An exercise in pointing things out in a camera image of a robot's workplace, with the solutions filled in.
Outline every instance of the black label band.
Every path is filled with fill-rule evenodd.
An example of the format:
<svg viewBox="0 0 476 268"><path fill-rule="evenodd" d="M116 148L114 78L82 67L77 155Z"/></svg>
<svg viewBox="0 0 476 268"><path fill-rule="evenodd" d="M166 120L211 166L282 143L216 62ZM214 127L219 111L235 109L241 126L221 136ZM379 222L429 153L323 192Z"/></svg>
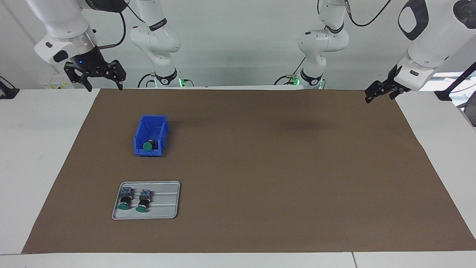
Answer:
<svg viewBox="0 0 476 268"><path fill-rule="evenodd" d="M338 34L340 33L343 29L344 29L344 23L342 23L342 26L340 26L339 29L335 30L329 26L326 25L326 28L329 30L329 32L333 33L333 34Z"/></svg>
<svg viewBox="0 0 476 268"><path fill-rule="evenodd" d="M322 79L322 75L319 77L310 77L307 74L304 73L304 68L301 70L301 77L304 79L304 81L308 82L309 85L311 86L317 86L319 84L319 81Z"/></svg>
<svg viewBox="0 0 476 268"><path fill-rule="evenodd" d="M177 69L175 69L174 73L169 75L169 76L166 76L166 77L162 77L162 76L158 76L156 73L155 74L155 77L157 78L157 80L162 84L162 85L170 85L170 83L172 82L172 80L174 80L176 77L177 77Z"/></svg>
<svg viewBox="0 0 476 268"><path fill-rule="evenodd" d="M163 20L157 22L156 24L154 24L152 26L149 26L149 29L151 31L155 31L157 29L160 29L160 28L164 27L165 24L167 24L167 19L163 19Z"/></svg>

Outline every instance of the blue plastic bin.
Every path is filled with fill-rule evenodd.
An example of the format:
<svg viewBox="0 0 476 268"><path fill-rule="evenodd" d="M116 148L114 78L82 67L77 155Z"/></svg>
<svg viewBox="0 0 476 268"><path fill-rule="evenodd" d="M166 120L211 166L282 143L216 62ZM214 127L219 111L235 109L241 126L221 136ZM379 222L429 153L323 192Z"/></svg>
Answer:
<svg viewBox="0 0 476 268"><path fill-rule="evenodd" d="M162 156L167 133L169 124L166 115L143 115L134 137L134 153L139 156ZM153 149L146 151L143 145L150 140L154 141Z"/></svg>

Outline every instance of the white wall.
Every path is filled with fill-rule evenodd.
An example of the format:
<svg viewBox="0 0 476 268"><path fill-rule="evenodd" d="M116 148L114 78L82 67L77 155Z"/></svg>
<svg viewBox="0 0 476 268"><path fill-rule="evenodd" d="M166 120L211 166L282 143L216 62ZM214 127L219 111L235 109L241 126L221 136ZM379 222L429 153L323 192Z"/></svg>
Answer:
<svg viewBox="0 0 476 268"><path fill-rule="evenodd" d="M397 24L406 1L392 1L382 17L366 28L355 27L346 20L349 47L325 55L327 88L365 88L387 76L410 44ZM367 22L385 1L352 3L354 19ZM162 5L169 23L182 37L182 48L174 55L176 66L195 85L272 84L277 77L293 72L302 60L297 45L299 35L322 28L315 0L162 0ZM131 7L138 11L134 0ZM92 28L98 30L99 45L116 43L121 38L119 15L93 10L83 13ZM124 15L128 29L138 24L128 10ZM0 20L0 74L17 87L38 88L41 77L55 73L33 51L33 43L46 34L43 25L24 0L0 0ZM451 57L442 70L466 69L476 60L474 44ZM132 44L129 34L121 46L104 50L103 54L107 61L117 59L124 66L128 73L126 87L137 86L139 78L152 71L148 58ZM62 72L61 65L56 68ZM91 82L96 87L115 86L101 78Z"/></svg>

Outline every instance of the green push button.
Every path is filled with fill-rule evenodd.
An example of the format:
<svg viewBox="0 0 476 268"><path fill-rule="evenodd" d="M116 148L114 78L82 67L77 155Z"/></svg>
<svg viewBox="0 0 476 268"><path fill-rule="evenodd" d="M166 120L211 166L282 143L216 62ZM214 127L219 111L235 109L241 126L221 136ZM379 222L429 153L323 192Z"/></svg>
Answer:
<svg viewBox="0 0 476 268"><path fill-rule="evenodd" d="M147 152L150 152L152 151L152 143L151 142L145 142L143 145L142 145L142 148L147 151Z"/></svg>
<svg viewBox="0 0 476 268"><path fill-rule="evenodd" d="M136 210L137 210L138 212L142 212L142 213L147 212L147 209L146 209L145 207L143 207L143 206L138 206L138 207L136 208Z"/></svg>
<svg viewBox="0 0 476 268"><path fill-rule="evenodd" d="M128 210L129 209L129 206L127 204L120 204L118 206L118 209L122 209L122 210Z"/></svg>

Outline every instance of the brown paper mat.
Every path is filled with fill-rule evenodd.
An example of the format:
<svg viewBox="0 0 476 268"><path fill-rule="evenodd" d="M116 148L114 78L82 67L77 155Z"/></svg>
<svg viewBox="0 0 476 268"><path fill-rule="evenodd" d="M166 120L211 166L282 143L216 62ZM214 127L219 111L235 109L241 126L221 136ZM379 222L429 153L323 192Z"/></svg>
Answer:
<svg viewBox="0 0 476 268"><path fill-rule="evenodd" d="M398 105L363 96L101 90L23 253L476 250ZM163 158L133 154L143 114L169 116ZM175 219L111 219L155 180L181 182Z"/></svg>

